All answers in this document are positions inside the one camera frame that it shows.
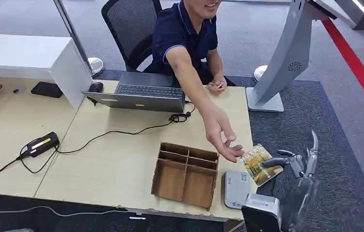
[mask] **speaker grille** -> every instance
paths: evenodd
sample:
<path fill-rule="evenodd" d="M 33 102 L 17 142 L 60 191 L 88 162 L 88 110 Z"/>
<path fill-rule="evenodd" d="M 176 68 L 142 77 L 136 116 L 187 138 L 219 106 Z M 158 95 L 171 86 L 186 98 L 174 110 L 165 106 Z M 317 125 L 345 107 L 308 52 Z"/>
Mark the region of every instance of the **speaker grille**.
<path fill-rule="evenodd" d="M 287 70 L 291 71 L 291 72 L 298 71 L 300 68 L 301 68 L 300 62 L 293 62 L 293 63 L 289 64 L 289 66 L 287 66 Z"/>

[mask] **man's hand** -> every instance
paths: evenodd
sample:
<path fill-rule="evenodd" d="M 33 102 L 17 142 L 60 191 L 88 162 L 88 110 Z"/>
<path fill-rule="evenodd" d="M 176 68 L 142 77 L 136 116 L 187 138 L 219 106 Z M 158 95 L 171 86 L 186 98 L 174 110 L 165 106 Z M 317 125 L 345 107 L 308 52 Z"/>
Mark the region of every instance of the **man's hand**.
<path fill-rule="evenodd" d="M 213 81 L 207 85 L 209 92 L 213 94 L 219 94 L 225 91 L 227 82 L 222 74 L 218 74 L 214 77 Z"/>
<path fill-rule="evenodd" d="M 244 151 L 241 145 L 230 147 L 231 142 L 236 140 L 236 136 L 230 127 L 226 113 L 212 103 L 201 111 L 201 115 L 205 124 L 206 138 L 208 141 L 228 161 L 236 163 L 236 157 L 242 156 Z M 222 142 L 221 132 L 227 138 L 226 142 Z"/>

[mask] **cardboard compartment box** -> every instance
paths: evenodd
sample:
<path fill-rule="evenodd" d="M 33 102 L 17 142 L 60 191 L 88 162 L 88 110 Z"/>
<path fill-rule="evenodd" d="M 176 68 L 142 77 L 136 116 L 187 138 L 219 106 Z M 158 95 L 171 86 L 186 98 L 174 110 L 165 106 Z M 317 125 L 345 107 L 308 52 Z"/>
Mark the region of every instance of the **cardboard compartment box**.
<path fill-rule="evenodd" d="M 216 152 L 161 143 L 151 194 L 210 210 L 218 161 Z"/>

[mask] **computer mouse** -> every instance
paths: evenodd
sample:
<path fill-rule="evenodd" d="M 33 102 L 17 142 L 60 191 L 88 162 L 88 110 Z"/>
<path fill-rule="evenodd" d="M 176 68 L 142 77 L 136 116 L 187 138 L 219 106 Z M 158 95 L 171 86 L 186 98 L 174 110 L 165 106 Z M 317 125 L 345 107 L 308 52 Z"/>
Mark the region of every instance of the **computer mouse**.
<path fill-rule="evenodd" d="M 96 92 L 96 93 L 102 93 L 104 89 L 104 84 L 101 82 L 94 82 L 91 86 L 88 92 Z"/>

